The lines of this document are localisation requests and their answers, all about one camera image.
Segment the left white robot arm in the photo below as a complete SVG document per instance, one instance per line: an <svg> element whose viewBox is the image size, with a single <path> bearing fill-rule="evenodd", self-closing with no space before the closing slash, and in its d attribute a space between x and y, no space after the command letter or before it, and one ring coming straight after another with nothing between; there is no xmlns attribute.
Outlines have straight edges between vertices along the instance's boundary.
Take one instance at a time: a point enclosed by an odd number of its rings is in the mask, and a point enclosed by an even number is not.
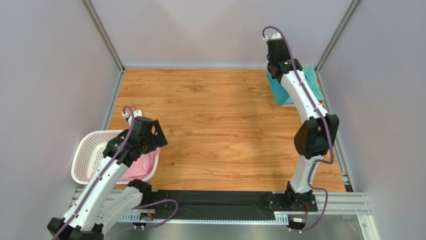
<svg viewBox="0 0 426 240"><path fill-rule="evenodd" d="M119 197L105 203L114 186L142 155L167 145L158 120L137 116L129 129L111 139L103 151L94 176L77 201L62 217L47 225L54 240L103 240L126 213L140 205L151 205L152 186L133 179Z"/></svg>

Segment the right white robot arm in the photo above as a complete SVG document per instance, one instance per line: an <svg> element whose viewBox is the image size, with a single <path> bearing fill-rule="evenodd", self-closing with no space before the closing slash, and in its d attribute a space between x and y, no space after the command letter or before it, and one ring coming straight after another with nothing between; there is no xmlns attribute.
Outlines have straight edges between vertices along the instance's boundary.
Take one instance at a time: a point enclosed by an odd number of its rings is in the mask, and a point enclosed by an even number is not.
<svg viewBox="0 0 426 240"><path fill-rule="evenodd" d="M291 59L285 40L270 38L266 44L267 70L288 92L301 119L294 136L298 153L296 169L287 183L282 203L287 210L303 211L315 201L313 179L319 163L333 148L340 120L337 115L329 114L316 99L302 66Z"/></svg>

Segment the teal t shirt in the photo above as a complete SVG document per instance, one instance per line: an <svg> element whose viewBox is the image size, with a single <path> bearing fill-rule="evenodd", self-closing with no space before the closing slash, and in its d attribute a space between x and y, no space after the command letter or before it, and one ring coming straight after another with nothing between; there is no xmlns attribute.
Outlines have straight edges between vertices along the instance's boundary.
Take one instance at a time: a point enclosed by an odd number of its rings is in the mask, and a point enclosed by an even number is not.
<svg viewBox="0 0 426 240"><path fill-rule="evenodd" d="M267 72L266 77L269 82L269 86L272 92L272 95L279 106L292 105L294 102L290 97L286 89L278 82L277 79L272 78L272 75Z"/></svg>

